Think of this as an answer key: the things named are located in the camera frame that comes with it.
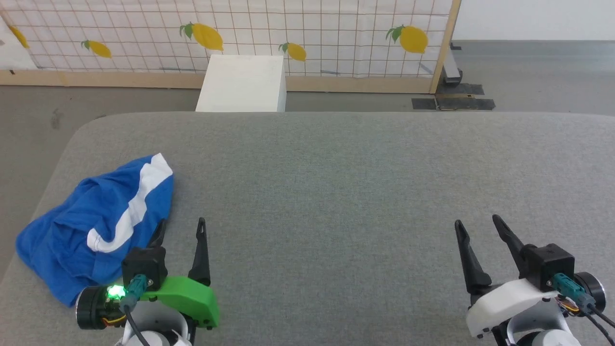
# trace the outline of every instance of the black cable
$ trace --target black cable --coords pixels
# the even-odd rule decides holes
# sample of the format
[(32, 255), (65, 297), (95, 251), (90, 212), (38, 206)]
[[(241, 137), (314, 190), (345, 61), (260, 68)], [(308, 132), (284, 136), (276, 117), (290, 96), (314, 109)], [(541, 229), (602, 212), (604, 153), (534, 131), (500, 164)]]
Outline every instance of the black cable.
[(589, 308), (589, 310), (595, 313), (596, 316), (600, 317), (602, 320), (604, 320), (604, 322), (607, 322), (609, 326), (615, 328), (615, 322), (613, 322), (610, 318), (606, 317), (605, 314), (600, 312), (600, 310), (598, 310), (595, 306), (589, 304), (587, 307)]
[(596, 321), (596, 319), (593, 318), (591, 315), (586, 315), (585, 317), (587, 317), (587, 319), (589, 319), (593, 323), (593, 325), (596, 326), (596, 328), (598, 328), (602, 332), (602, 334), (605, 335), (606, 340), (609, 341), (609, 344), (611, 344), (611, 346), (615, 346), (615, 341), (613, 341), (611, 336), (609, 336), (609, 332), (606, 331), (602, 324), (598, 323), (598, 321)]
[(132, 331), (135, 332), (135, 334), (137, 335), (137, 339), (139, 339), (143, 346), (149, 346), (147, 340), (145, 340), (143, 334), (141, 334), (141, 331), (137, 329), (137, 324), (135, 323), (135, 320), (132, 319), (132, 315), (130, 314), (130, 307), (128, 305), (124, 306), (124, 311), (126, 312), (126, 318), (128, 319), (128, 323), (130, 323)]

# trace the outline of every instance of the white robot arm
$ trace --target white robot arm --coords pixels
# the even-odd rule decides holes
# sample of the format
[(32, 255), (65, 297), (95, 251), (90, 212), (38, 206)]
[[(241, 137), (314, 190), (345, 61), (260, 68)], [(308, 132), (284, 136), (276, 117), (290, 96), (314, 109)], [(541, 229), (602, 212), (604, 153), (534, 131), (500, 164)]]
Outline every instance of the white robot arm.
[(197, 328), (218, 326), (205, 219), (199, 219), (188, 276), (167, 276), (164, 233), (165, 220), (148, 247), (128, 253), (122, 261), (124, 285), (89, 286), (80, 293), (75, 317), (81, 329), (124, 327), (116, 346), (192, 346)]
[(612, 323), (602, 315), (606, 298), (600, 282), (589, 273), (574, 273), (574, 257), (559, 246), (524, 245), (500, 216), (494, 215), (493, 222), (519, 269), (518, 280), (501, 285), (491, 285), (464, 225), (460, 220), (455, 223), (470, 294), (466, 316), (470, 335), (482, 339), (492, 333), (498, 346), (581, 346), (568, 328), (566, 317), (585, 316), (614, 345), (592, 317), (595, 313)]

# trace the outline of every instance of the teal connector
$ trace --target teal connector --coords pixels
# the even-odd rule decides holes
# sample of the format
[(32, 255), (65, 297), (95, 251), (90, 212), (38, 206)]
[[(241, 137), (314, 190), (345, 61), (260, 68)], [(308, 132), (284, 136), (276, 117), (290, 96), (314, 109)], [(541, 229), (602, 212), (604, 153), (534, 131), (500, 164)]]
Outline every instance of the teal connector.
[(573, 302), (581, 309), (584, 313), (589, 313), (588, 305), (596, 304), (596, 300), (585, 292), (583, 287), (579, 286), (575, 283), (571, 278), (567, 277), (562, 273), (555, 274), (553, 279), (551, 279), (552, 287), (561, 293), (563, 296), (566, 296), (573, 300)]
[(143, 274), (135, 275), (135, 277), (130, 280), (128, 287), (126, 287), (126, 296), (119, 302), (120, 311), (126, 313), (126, 308), (128, 308), (128, 311), (132, 311), (147, 288), (148, 278)]

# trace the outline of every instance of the white stripe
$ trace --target white stripe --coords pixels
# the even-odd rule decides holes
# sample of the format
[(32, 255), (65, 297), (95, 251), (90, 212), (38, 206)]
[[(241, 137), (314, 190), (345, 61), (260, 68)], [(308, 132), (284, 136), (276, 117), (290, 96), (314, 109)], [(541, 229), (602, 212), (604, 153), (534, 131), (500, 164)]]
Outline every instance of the white stripe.
[(96, 229), (92, 228), (87, 234), (87, 245), (93, 251), (113, 252), (121, 247), (132, 236), (136, 224), (143, 220), (148, 206), (145, 197), (166, 178), (173, 174), (162, 154), (152, 157), (151, 164), (146, 163), (139, 173), (139, 189), (137, 194), (128, 202), (128, 209), (124, 211), (117, 221), (115, 238), (107, 242)]

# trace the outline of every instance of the grid backdrop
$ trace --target grid backdrop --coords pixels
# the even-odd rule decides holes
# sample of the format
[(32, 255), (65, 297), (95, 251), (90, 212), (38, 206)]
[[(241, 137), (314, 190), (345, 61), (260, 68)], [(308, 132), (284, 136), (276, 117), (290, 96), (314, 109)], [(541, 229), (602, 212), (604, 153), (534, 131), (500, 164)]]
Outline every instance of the grid backdrop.
[[(0, 0), (0, 14), (45, 70), (203, 73), (212, 54), (285, 55), (291, 76), (432, 78), (453, 0)], [(224, 51), (180, 26), (217, 30)], [(386, 39), (401, 25), (426, 32), (424, 54)], [(103, 43), (112, 58), (81, 46)], [(278, 50), (300, 45), (306, 61)]]

